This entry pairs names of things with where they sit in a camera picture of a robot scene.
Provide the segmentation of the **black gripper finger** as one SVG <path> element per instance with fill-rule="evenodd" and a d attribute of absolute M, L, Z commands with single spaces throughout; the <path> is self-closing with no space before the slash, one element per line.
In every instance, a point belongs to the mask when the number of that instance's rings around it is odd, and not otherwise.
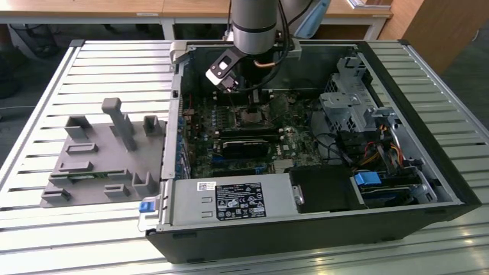
<path fill-rule="evenodd" d="M 261 108 L 261 90 L 255 89 L 249 93 L 249 105 L 248 105 L 248 112 L 257 113 Z"/>

